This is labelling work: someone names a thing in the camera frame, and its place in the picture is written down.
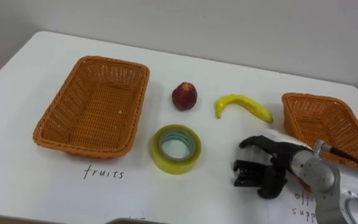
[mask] wicker basket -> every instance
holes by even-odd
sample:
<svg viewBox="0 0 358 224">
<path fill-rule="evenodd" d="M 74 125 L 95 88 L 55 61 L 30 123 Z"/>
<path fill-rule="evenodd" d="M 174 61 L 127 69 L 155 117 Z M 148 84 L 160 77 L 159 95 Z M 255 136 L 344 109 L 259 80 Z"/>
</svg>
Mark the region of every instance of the wicker basket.
<svg viewBox="0 0 358 224">
<path fill-rule="evenodd" d="M 110 159 L 131 149 L 149 81 L 141 64 L 103 57 L 79 59 L 38 122 L 39 146 Z"/>
<path fill-rule="evenodd" d="M 319 139 L 326 141 L 358 158 L 358 120 L 345 102 L 326 96 L 299 93 L 286 93 L 282 101 L 287 134 L 310 147 Z M 356 163 L 334 154 L 323 152 L 322 156 L 358 169 Z"/>
</svg>

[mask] table surface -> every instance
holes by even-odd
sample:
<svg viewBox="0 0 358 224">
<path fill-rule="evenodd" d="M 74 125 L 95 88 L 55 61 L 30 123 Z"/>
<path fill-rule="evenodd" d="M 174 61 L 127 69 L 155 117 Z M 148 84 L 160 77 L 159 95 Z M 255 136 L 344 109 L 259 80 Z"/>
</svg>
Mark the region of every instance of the table surface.
<svg viewBox="0 0 358 224">
<path fill-rule="evenodd" d="M 73 157 L 32 140 L 37 121 L 85 55 L 150 68 L 135 144 L 120 159 Z M 181 82 L 193 83 L 198 91 L 196 106 L 186 112 L 170 102 Z M 269 223 L 268 202 L 258 198 L 256 189 L 232 186 L 231 163 L 242 139 L 264 128 L 283 131 L 281 96 L 287 92 L 339 98 L 358 119 L 358 89 L 353 86 L 39 32 L 0 70 L 0 215 L 62 223 L 106 223 L 120 217 L 188 224 Z M 216 119 L 214 102 L 231 93 L 267 106 L 274 123 L 236 105 Z M 196 167 L 184 175 L 160 171 L 149 156 L 154 133 L 173 123 L 196 131 L 203 144 Z M 97 173 L 84 179 L 89 166 Z M 123 177 L 100 176 L 102 170 L 123 172 Z"/>
</svg>

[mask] yellow tape roll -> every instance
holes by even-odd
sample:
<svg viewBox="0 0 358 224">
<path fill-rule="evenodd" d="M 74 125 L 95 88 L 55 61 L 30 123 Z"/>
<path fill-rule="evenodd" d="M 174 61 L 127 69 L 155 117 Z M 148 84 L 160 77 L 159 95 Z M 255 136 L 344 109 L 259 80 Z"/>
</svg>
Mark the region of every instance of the yellow tape roll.
<svg viewBox="0 0 358 224">
<path fill-rule="evenodd" d="M 168 155 L 163 145 L 172 141 L 182 142 L 188 149 L 188 155 L 177 158 Z M 155 165 L 169 174 L 184 174 L 189 172 L 196 164 L 201 154 L 201 141 L 197 134 L 179 124 L 171 124 L 159 129 L 152 141 L 152 159 Z"/>
</svg>

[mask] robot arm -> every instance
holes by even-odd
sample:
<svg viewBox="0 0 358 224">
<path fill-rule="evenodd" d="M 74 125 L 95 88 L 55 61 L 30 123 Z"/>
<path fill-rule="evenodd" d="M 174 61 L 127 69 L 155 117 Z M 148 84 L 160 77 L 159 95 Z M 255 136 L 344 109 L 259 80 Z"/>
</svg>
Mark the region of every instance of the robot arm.
<svg viewBox="0 0 358 224">
<path fill-rule="evenodd" d="M 272 169 L 275 172 L 285 169 L 311 187 L 316 198 L 316 219 L 319 224 L 358 224 L 358 170 L 319 157 L 322 150 L 337 154 L 337 149 L 318 141 L 312 151 L 302 144 L 273 141 L 263 135 L 249 137 L 240 143 L 241 148 L 247 146 L 257 146 L 272 155 Z M 343 154 L 342 157 L 346 159 L 355 159 Z M 275 188 L 273 197 L 279 195 L 282 187 Z"/>
</svg>

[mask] yellow banana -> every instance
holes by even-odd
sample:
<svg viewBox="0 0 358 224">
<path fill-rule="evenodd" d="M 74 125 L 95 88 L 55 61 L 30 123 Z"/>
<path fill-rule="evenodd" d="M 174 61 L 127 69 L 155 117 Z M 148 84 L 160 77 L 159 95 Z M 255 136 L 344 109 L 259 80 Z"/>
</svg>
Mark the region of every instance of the yellow banana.
<svg viewBox="0 0 358 224">
<path fill-rule="evenodd" d="M 270 111 L 266 107 L 262 106 L 258 102 L 244 95 L 234 95 L 234 94 L 222 96 L 220 97 L 220 99 L 217 100 L 217 102 L 215 103 L 216 117 L 221 118 L 221 113 L 224 107 L 231 103 L 244 107 L 253 115 L 261 119 L 262 121 L 266 121 L 270 123 L 273 122 L 273 117 L 270 114 Z"/>
</svg>

